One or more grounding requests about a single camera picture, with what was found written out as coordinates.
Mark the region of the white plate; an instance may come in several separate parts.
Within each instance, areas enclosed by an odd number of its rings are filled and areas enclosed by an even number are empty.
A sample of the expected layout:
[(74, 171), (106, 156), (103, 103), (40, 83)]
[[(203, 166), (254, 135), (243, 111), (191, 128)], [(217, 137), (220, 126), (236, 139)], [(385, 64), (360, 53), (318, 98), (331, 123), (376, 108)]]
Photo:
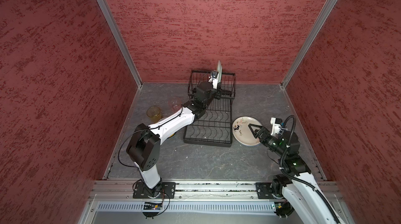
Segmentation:
[(262, 125), (257, 119), (250, 116), (241, 116), (234, 120), (232, 133), (235, 139), (245, 146), (257, 146), (260, 144), (258, 138), (252, 134), (249, 124)]

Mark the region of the pale green plate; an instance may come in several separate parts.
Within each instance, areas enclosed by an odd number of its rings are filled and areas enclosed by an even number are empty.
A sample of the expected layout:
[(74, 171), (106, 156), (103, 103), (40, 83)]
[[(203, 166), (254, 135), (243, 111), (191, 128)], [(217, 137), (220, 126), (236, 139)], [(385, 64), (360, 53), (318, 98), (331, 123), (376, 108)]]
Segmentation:
[(222, 76), (222, 65), (220, 60), (218, 61), (217, 72), (218, 72), (217, 84), (219, 84), (221, 82), (221, 76)]

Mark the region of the pink glass cup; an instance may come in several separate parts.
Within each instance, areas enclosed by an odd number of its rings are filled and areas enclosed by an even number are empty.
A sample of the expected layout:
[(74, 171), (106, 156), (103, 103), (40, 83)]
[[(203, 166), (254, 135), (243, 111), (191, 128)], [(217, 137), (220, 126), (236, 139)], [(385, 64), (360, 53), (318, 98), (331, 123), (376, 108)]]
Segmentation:
[(170, 98), (168, 104), (173, 113), (179, 111), (182, 107), (182, 101), (179, 97)]

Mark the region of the amber glass cup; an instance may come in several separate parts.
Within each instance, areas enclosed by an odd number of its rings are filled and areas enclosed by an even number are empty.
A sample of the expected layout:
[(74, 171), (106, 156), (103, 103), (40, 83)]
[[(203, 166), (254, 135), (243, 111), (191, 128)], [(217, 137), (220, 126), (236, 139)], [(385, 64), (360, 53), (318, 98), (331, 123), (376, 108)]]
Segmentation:
[(161, 109), (157, 106), (152, 106), (147, 109), (146, 115), (152, 123), (157, 123), (162, 119)]

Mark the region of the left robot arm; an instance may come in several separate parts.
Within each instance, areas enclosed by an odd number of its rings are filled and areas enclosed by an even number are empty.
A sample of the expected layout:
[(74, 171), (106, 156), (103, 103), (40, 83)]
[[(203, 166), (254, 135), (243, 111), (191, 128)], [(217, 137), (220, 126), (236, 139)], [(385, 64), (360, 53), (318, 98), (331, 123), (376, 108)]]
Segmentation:
[(195, 95), (177, 112), (155, 124), (142, 123), (130, 135), (126, 153), (134, 162), (132, 167), (139, 170), (144, 188), (151, 197), (156, 198), (162, 192), (157, 162), (163, 143), (177, 131), (199, 120), (211, 102), (221, 98), (221, 94), (221, 82), (201, 82), (195, 89)]

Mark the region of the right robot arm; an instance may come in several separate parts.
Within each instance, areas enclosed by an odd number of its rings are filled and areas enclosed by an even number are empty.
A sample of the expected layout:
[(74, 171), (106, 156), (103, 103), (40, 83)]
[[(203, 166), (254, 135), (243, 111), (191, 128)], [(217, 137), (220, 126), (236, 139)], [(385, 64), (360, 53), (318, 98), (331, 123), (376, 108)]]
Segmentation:
[(310, 168), (299, 155), (300, 142), (294, 133), (294, 127), (276, 137), (261, 125), (249, 124), (248, 127), (261, 144), (280, 156), (281, 174), (270, 184), (270, 191), (275, 198), (285, 199), (289, 207), (286, 210), (276, 207), (276, 215), (284, 217), (293, 210), (305, 224), (343, 224), (344, 221), (323, 194)]

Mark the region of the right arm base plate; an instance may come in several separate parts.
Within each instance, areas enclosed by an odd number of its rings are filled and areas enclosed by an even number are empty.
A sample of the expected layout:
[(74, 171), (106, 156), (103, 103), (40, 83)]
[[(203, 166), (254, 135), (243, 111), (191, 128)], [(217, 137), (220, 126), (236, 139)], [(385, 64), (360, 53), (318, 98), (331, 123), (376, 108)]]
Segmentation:
[(277, 199), (283, 198), (281, 189), (276, 183), (257, 182), (255, 184), (258, 199)]

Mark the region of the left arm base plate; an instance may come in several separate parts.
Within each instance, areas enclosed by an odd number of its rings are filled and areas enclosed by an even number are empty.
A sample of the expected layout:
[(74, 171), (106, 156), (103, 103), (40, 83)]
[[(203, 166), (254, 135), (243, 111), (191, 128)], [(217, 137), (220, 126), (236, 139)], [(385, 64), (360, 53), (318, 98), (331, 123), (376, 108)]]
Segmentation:
[(134, 199), (173, 199), (176, 183), (159, 182), (154, 189), (149, 188), (143, 181), (133, 184)]

